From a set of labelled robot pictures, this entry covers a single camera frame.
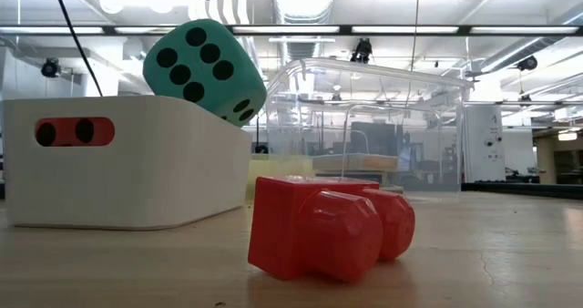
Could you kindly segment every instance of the wire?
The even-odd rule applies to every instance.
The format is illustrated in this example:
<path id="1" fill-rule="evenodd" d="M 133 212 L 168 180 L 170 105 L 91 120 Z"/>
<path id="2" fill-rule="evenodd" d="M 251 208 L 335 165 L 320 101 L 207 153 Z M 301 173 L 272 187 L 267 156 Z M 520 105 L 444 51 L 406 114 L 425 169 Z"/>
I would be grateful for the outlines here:
<path id="1" fill-rule="evenodd" d="M 520 83 L 520 95 L 524 95 L 525 91 L 522 90 L 522 71 L 518 70 L 518 82 Z"/>
<path id="2" fill-rule="evenodd" d="M 93 82 L 95 83 L 95 87 L 97 88 L 99 95 L 101 97 L 103 97 L 103 93 L 101 92 L 101 87 L 99 86 L 99 83 L 97 82 L 97 77 L 95 77 L 95 73 L 93 72 L 93 68 L 89 64 L 89 60 L 87 60 L 87 56 L 85 55 L 85 51 L 83 50 L 81 43 L 79 43 L 79 38 L 77 38 L 77 34 L 75 33 L 75 29 L 73 28 L 73 25 L 71 24 L 71 19 L 69 18 L 69 13 L 66 11 L 65 3 L 63 3 L 63 0 L 58 0 L 58 4 L 61 6 L 61 11 L 63 12 L 63 16 L 65 17 L 66 26 L 68 26 L 69 31 L 71 32 L 71 36 L 73 37 L 73 40 L 75 40 L 75 45 L 77 46 L 77 49 L 79 50 L 79 53 L 81 54 L 81 57 L 83 58 L 83 62 L 85 62 L 85 66 L 87 67 L 87 70 L 89 71 L 89 74 L 91 75 L 91 78 L 93 78 Z"/>
<path id="3" fill-rule="evenodd" d="M 413 36 L 413 53 L 411 53 L 411 72 L 413 72 L 413 67 L 415 63 L 415 47 L 417 45 L 417 25 L 419 23 L 419 0 L 417 0 L 415 8 L 415 32 Z M 407 108 L 409 104 L 409 97 L 411 96 L 411 81 L 409 81 L 409 92 L 407 93 L 407 99 L 404 102 L 404 106 Z"/>

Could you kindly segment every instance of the wooden table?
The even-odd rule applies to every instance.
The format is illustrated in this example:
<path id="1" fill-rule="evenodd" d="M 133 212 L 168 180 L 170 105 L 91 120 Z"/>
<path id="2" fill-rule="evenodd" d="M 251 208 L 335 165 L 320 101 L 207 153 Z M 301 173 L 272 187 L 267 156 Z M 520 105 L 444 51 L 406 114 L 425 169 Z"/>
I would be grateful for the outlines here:
<path id="1" fill-rule="evenodd" d="M 583 201 L 410 198 L 412 248 L 355 284 L 249 266 L 250 206 L 167 231 L 15 229 L 0 207 L 0 307 L 581 305 Z"/>

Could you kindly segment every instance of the red object in handle hole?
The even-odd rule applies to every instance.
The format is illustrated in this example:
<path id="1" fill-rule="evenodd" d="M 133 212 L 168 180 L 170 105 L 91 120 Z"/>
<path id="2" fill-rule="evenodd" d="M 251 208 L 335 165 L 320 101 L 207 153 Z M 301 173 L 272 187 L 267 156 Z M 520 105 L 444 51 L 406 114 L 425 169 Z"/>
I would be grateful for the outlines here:
<path id="1" fill-rule="evenodd" d="M 259 177 L 249 263 L 289 280 L 320 272 L 351 282 L 405 252 L 414 234 L 407 199 L 367 180 Z"/>
<path id="2" fill-rule="evenodd" d="M 42 118 L 36 122 L 36 142 L 43 147 L 106 146 L 116 130 L 108 118 Z"/>

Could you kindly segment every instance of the security camera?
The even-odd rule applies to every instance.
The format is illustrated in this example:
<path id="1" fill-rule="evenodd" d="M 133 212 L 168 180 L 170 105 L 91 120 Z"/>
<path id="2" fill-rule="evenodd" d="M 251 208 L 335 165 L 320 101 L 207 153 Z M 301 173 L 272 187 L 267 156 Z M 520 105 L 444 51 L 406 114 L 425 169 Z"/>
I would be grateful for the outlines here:
<path id="1" fill-rule="evenodd" d="M 58 64 L 58 58 L 49 57 L 40 69 L 40 73 L 49 78 L 61 77 L 61 66 Z"/>
<path id="2" fill-rule="evenodd" d="M 520 71 L 524 70 L 534 70 L 538 66 L 538 61 L 534 56 L 525 58 L 524 60 L 518 62 L 517 68 Z"/>

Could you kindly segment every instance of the fluorescent light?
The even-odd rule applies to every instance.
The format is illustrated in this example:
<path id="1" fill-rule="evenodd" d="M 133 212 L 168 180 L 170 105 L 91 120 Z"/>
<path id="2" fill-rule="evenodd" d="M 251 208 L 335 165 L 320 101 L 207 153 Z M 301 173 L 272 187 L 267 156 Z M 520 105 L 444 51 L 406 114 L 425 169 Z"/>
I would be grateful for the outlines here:
<path id="1" fill-rule="evenodd" d="M 335 43 L 334 38 L 272 37 L 270 43 Z"/>
<path id="2" fill-rule="evenodd" d="M 417 34 L 454 34 L 458 26 L 417 26 Z M 415 26 L 353 26 L 353 34 L 414 34 Z"/>
<path id="3" fill-rule="evenodd" d="M 471 34 L 574 34 L 578 26 L 474 26 Z"/>
<path id="4" fill-rule="evenodd" d="M 339 26 L 234 26 L 233 33 L 240 34 L 335 34 L 340 31 Z"/>
<path id="5" fill-rule="evenodd" d="M 161 34 L 165 35 L 174 30 L 174 26 L 116 26 L 116 31 L 120 34 Z"/>
<path id="6" fill-rule="evenodd" d="M 457 62 L 459 61 L 460 57 L 424 57 L 423 61 L 428 61 L 428 62 Z"/>
<path id="7" fill-rule="evenodd" d="M 74 26 L 77 34 L 103 34 L 103 29 L 99 26 Z M 11 34 L 69 34 L 71 31 L 67 26 L 0 26 L 0 32 Z"/>
<path id="8" fill-rule="evenodd" d="M 567 141 L 577 139 L 577 133 L 558 134 L 558 140 Z"/>

